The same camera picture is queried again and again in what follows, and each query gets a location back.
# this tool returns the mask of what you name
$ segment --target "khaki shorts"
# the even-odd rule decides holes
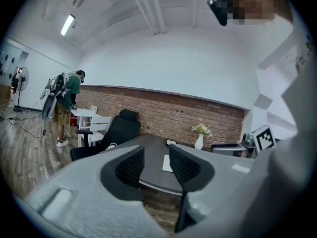
[[[54,122],[57,122],[59,125],[69,124],[69,112],[70,109],[65,109],[58,101],[54,109]]]

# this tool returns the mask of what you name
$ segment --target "gray desk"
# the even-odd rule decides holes
[[[145,150],[145,164],[140,183],[161,191],[181,195],[183,190],[174,173],[162,170],[164,155],[169,155],[166,139],[145,134],[107,151],[134,145],[143,145]]]

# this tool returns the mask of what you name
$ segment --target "chair armrest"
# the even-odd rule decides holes
[[[76,133],[77,134],[84,134],[84,135],[94,134],[92,131],[87,130],[87,129],[77,129]]]

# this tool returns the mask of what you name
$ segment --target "white vase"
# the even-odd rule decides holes
[[[201,150],[203,148],[204,145],[204,141],[203,141],[204,135],[203,134],[199,134],[199,137],[195,143],[195,148],[198,150]]]

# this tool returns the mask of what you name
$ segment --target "white table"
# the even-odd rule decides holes
[[[82,122],[82,119],[83,117],[102,117],[98,114],[95,114],[93,111],[90,111],[88,109],[71,109],[70,110],[70,113],[69,113],[69,116],[70,114],[73,114],[74,116],[76,116],[77,118],[73,118],[73,119],[78,119],[79,118],[79,129],[81,128],[81,122]],[[68,137],[71,137],[70,136],[70,117],[69,117],[69,125],[68,125]]]

